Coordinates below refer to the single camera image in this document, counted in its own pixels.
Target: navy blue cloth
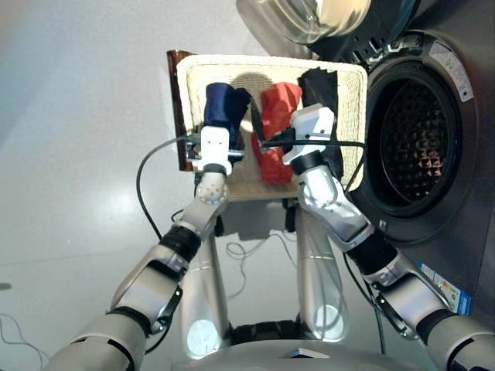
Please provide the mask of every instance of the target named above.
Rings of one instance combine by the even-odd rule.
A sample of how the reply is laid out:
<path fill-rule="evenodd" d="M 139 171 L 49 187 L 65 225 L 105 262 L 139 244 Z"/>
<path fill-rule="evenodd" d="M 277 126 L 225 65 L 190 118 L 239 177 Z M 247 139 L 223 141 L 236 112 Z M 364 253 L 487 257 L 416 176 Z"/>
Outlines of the navy blue cloth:
<path fill-rule="evenodd" d="M 230 134 L 230 149 L 239 149 L 239 125 L 244 117 L 251 95 L 245 89 L 234 89 L 228 83 L 211 83 L 207 86 L 207 105 L 204 125 L 226 128 Z"/>

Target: black cable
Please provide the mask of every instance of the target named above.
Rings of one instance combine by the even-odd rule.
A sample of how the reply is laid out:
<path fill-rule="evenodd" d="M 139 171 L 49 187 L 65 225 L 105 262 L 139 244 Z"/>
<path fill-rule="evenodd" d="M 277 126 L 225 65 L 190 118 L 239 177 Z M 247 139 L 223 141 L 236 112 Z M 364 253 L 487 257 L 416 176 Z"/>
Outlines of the black cable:
<path fill-rule="evenodd" d="M 371 291 L 370 285 L 367 282 L 364 282 L 364 285 L 366 286 L 370 298 L 373 298 L 374 300 L 373 292 Z M 377 319 L 378 336 L 380 337 L 380 353 L 385 356 L 387 355 L 387 348 L 385 347 L 384 325 L 381 322 L 381 316 L 380 312 L 377 310 L 376 302 L 374 307 L 374 316 Z"/>
<path fill-rule="evenodd" d="M 321 139 L 293 139 L 290 141 L 266 141 L 261 143 L 262 148 L 288 147 L 291 145 L 324 145 L 326 147 L 359 147 L 366 145 L 360 141 L 324 141 Z"/>
<path fill-rule="evenodd" d="M 170 216 L 170 221 L 172 221 L 172 223 L 175 223 L 176 222 L 176 216 L 178 216 L 182 211 L 184 211 L 184 209 L 181 209 L 181 210 L 177 210 L 175 211 L 171 216 Z"/>
<path fill-rule="evenodd" d="M 363 295 L 363 298 L 364 298 L 364 299 L 368 302 L 368 304 L 369 304 L 369 305 L 371 305 L 371 307 L 372 307 L 373 309 L 376 309 L 376 310 L 378 310 L 379 312 L 382 312 L 382 310 L 381 310 L 379 307 L 377 307 L 377 306 L 375 305 L 375 303 L 373 303 L 373 302 L 372 302 L 372 300 L 368 297 L 368 295 L 366 295 L 366 293 L 364 292 L 363 287 L 362 287 L 362 286 L 360 285 L 360 283 L 357 281 L 357 278 L 356 278 L 356 276 L 354 275 L 353 270 L 352 270 L 352 269 L 350 269 L 349 261 L 347 260 L 347 255 L 346 255 L 346 254 L 343 254 L 343 262 L 345 263 L 346 268 L 347 268 L 347 270 L 349 271 L 350 277 L 351 277 L 351 278 L 353 279 L 353 281 L 354 281 L 354 284 L 356 284 L 356 286 L 357 286 L 357 288 L 358 288 L 359 292 Z"/>
<path fill-rule="evenodd" d="M 152 226 L 153 230 L 155 231 L 156 236 L 159 238 L 159 240 L 162 238 L 162 234 L 160 233 L 158 227 L 155 224 L 155 221 L 153 220 L 152 216 L 149 214 L 148 209 L 146 208 L 145 201 L 142 198 L 141 194 L 141 174 L 142 174 L 142 169 L 145 167 L 146 162 L 159 150 L 172 145 L 173 143 L 176 143 L 178 141 L 185 141 L 188 137 L 187 136 L 182 136 L 182 137 L 177 137 L 174 139 L 170 139 L 169 141 L 166 141 L 165 143 L 161 143 L 161 145 L 158 145 L 154 147 L 148 154 L 141 160 L 141 163 L 139 164 L 138 168 L 138 173 L 136 174 L 136 192 L 138 193 L 138 201 L 139 205 L 141 206 L 142 212 L 145 214 L 146 219 L 149 221 L 149 224 Z"/>
<path fill-rule="evenodd" d="M 160 339 L 158 339 L 158 341 L 155 344 L 153 344 L 152 346 L 150 346 L 149 348 L 146 349 L 145 356 L 147 354 L 153 352 L 156 348 L 158 348 L 160 346 L 160 344 L 162 344 L 162 341 L 167 336 L 167 334 L 169 333 L 171 326 L 172 326 L 172 317 L 170 317 L 170 320 L 168 321 L 168 325 L 167 325 L 166 329 L 163 331 L 162 336 L 160 336 Z"/>
<path fill-rule="evenodd" d="M 349 182 L 346 185 L 346 188 L 344 189 L 344 194 L 347 195 L 347 193 L 350 190 L 350 187 L 354 183 L 354 180 L 356 180 L 357 174 L 359 174 L 359 171 L 361 170 L 361 167 L 364 164 L 364 157 L 366 154 L 366 145 L 364 143 L 361 143 L 360 141 L 324 141 L 324 140 L 316 140 L 316 139 L 294 139 L 290 141 L 266 141 L 261 144 L 262 148 L 272 148 L 272 147 L 288 147 L 288 146 L 293 146 L 293 145 L 324 145 L 326 147 L 357 147 L 357 148 L 362 148 L 363 153 L 361 154 L 361 158 L 359 162 L 357 163 L 356 169 L 354 170 L 353 174 L 351 175 Z"/>

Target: black cloth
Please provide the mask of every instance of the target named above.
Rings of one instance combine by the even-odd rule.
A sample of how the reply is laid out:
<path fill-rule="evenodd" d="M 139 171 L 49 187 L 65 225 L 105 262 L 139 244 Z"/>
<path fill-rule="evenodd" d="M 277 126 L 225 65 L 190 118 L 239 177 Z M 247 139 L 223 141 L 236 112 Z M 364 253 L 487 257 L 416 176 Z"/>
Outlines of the black cloth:
<path fill-rule="evenodd" d="M 337 72 L 327 72 L 320 68 L 306 71 L 299 78 L 299 86 L 302 89 L 302 105 L 304 107 L 320 103 L 328 107 L 335 114 L 331 140 L 338 140 L 337 110 L 339 101 L 337 94 Z M 340 181 L 343 176 L 343 157 L 340 148 L 328 147 L 323 152 L 323 157 L 333 176 Z"/>

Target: red cloth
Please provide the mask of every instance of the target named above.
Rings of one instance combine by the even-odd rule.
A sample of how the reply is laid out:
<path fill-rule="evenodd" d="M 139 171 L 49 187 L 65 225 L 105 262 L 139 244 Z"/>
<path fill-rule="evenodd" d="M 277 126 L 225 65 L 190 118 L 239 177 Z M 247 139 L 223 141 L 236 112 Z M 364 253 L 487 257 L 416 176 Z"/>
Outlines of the red cloth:
<path fill-rule="evenodd" d="M 293 83 L 277 83 L 261 93 L 261 121 L 265 138 L 271 138 L 290 125 L 291 113 L 297 108 L 301 96 L 301 88 Z M 291 181 L 292 170 L 283 164 L 281 148 L 261 153 L 254 133 L 251 136 L 251 147 L 260 165 L 262 180 L 273 184 Z"/>

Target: black joint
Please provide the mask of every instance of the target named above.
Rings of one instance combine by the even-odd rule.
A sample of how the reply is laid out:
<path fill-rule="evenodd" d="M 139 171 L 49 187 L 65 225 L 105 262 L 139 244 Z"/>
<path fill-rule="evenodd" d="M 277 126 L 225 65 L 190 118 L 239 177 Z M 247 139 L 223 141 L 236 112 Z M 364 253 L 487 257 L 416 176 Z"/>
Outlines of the black joint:
<path fill-rule="evenodd" d="M 300 175 L 306 170 L 320 165 L 325 165 L 320 151 L 314 151 L 307 155 L 296 157 L 291 161 L 292 171 L 296 175 Z"/>
<path fill-rule="evenodd" d="M 151 325 L 149 323 L 148 318 L 142 313 L 129 308 L 129 307 L 119 307 L 112 309 L 107 313 L 107 315 L 123 315 L 125 317 L 130 318 L 134 322 L 136 322 L 139 327 L 141 327 L 142 331 L 145 333 L 145 336 L 148 337 L 151 333 Z"/>
<path fill-rule="evenodd" d="M 224 221 L 222 216 L 217 217 L 217 222 L 215 223 L 215 237 L 222 237 L 225 233 Z"/>
<path fill-rule="evenodd" d="M 174 271 L 171 267 L 164 265 L 164 263 L 159 260 L 150 261 L 148 267 L 151 267 L 161 274 L 172 278 L 174 281 L 179 281 L 181 279 L 181 273 Z"/>
<path fill-rule="evenodd" d="M 196 255 L 201 245 L 201 239 L 183 226 L 173 226 L 162 237 L 160 244 L 174 250 L 189 263 Z"/>
<path fill-rule="evenodd" d="M 262 340 L 301 339 L 298 322 L 285 320 L 278 322 L 260 322 L 254 325 L 242 325 L 232 331 L 232 345 Z"/>
<path fill-rule="evenodd" d="M 386 267 L 397 256 L 397 250 L 385 240 L 382 233 L 375 231 L 347 255 L 354 260 L 362 274 L 368 275 Z"/>
<path fill-rule="evenodd" d="M 222 165 L 208 164 L 203 168 L 203 172 L 219 172 L 224 176 L 227 176 L 227 170 Z"/>
<path fill-rule="evenodd" d="M 418 323 L 416 326 L 416 333 L 419 335 L 421 340 L 428 345 L 428 337 L 430 336 L 430 332 L 432 332 L 433 328 L 444 319 L 454 315 L 456 314 L 447 309 L 439 309 L 438 311 L 434 311 Z"/>

